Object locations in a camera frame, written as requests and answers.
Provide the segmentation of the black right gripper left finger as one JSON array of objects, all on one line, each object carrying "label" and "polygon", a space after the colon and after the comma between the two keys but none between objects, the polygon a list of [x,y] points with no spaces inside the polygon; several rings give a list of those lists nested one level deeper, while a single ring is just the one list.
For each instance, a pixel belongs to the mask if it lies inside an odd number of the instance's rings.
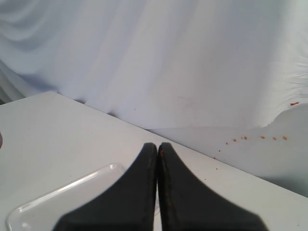
[{"label": "black right gripper left finger", "polygon": [[151,231],[157,147],[145,143],[132,165],[105,192],[60,217],[55,231]]}]

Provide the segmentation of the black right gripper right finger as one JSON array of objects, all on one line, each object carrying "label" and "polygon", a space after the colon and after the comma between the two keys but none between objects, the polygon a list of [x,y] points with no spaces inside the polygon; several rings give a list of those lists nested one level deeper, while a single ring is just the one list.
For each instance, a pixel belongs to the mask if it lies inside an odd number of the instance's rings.
[{"label": "black right gripper right finger", "polygon": [[184,164],[170,143],[159,146],[158,196],[164,231],[266,231],[252,213],[217,194]]}]

